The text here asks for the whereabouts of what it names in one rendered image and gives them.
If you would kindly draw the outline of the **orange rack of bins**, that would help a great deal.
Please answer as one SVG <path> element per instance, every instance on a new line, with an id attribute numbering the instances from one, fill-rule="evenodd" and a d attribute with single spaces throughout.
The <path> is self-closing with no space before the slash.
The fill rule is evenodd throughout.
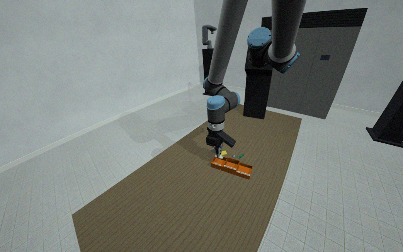
<path id="1" fill-rule="evenodd" d="M 211 167 L 245 179 L 250 179 L 252 172 L 252 165 L 240 163 L 239 160 L 228 157 L 223 157 L 222 159 L 214 157 L 211 161 Z"/>

